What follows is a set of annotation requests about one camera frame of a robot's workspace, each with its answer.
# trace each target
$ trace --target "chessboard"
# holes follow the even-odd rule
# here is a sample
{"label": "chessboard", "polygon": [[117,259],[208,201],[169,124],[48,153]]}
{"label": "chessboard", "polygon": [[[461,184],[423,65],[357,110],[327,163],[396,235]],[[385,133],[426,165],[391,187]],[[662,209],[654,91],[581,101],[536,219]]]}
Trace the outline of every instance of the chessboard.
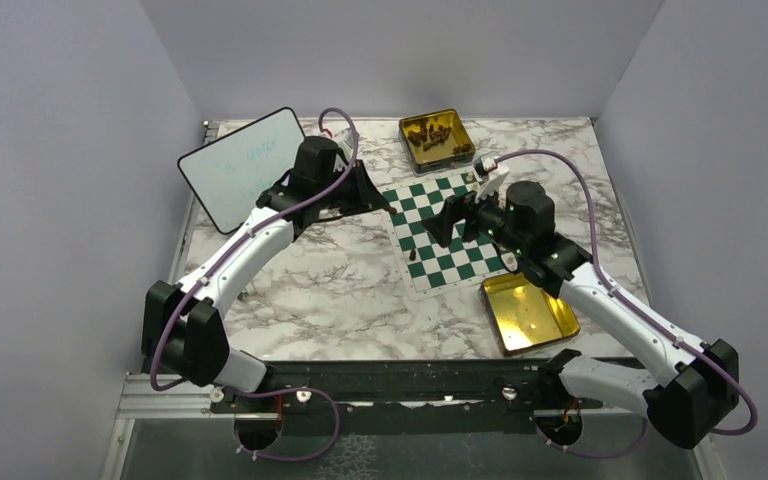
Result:
{"label": "chessboard", "polygon": [[468,167],[456,173],[449,170],[430,174],[385,187],[381,192],[396,209],[395,214],[386,215],[386,227],[411,300],[477,286],[487,277],[505,273],[501,259],[486,237],[469,243],[461,241],[463,221],[455,224],[456,233],[449,248],[437,245],[420,223],[439,213],[449,196],[470,191],[476,184],[470,172]]}

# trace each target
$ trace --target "whiteboard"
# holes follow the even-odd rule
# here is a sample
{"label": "whiteboard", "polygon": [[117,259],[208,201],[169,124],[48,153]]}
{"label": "whiteboard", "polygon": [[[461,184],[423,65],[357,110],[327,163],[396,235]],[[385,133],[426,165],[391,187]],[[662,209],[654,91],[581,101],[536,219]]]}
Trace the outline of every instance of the whiteboard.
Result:
{"label": "whiteboard", "polygon": [[178,170],[216,229],[231,233],[261,192],[293,167],[304,137],[296,113],[284,107],[184,155]]}

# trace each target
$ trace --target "white marble tabletop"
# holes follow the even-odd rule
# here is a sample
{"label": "white marble tabletop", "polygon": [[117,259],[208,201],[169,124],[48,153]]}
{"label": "white marble tabletop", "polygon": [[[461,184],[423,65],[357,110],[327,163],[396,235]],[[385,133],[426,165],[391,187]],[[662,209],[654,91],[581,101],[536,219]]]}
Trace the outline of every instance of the white marble tabletop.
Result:
{"label": "white marble tabletop", "polygon": [[[245,125],[226,121],[219,136]],[[332,130],[345,124],[326,122]],[[396,119],[358,119],[360,155],[379,188],[413,177],[399,143]],[[572,159],[597,205],[602,263],[624,287],[645,300],[637,263],[589,119],[477,119],[464,125],[477,154],[527,146]],[[303,120],[308,134],[314,121]],[[529,157],[506,163],[507,182],[539,181],[555,201],[558,230],[589,245],[584,196],[565,165]],[[198,209],[188,232],[186,271],[205,262],[226,241]],[[466,288],[412,301],[396,267],[382,212],[314,225],[274,257],[240,295],[225,318],[231,347],[271,360],[413,360],[499,358],[477,290]],[[594,356],[628,352],[578,313],[575,338],[526,354],[551,357],[563,348]]]}

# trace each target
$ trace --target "white wall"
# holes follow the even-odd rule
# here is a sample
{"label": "white wall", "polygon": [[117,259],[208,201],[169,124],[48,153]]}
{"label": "white wall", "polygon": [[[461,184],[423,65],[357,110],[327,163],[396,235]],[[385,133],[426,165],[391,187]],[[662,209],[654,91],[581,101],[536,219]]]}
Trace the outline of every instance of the white wall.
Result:
{"label": "white wall", "polygon": [[716,439],[729,478],[768,479],[768,1],[666,0],[597,134],[654,306],[740,352],[761,423]]}
{"label": "white wall", "polygon": [[201,114],[598,115],[662,0],[142,0]]}
{"label": "white wall", "polygon": [[136,0],[0,1],[0,479],[97,478],[200,117]]}

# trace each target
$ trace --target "open tin box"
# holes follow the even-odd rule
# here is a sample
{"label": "open tin box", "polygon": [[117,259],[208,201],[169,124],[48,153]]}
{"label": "open tin box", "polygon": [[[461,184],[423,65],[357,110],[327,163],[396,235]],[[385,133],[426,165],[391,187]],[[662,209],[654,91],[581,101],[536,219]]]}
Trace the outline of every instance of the open tin box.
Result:
{"label": "open tin box", "polygon": [[[445,141],[430,145],[435,140],[432,132],[441,128],[450,129]],[[399,138],[417,175],[467,164],[475,156],[475,145],[454,109],[399,120]]]}
{"label": "open tin box", "polygon": [[504,356],[572,338],[581,330],[569,305],[535,287],[521,273],[484,280],[479,297]]}

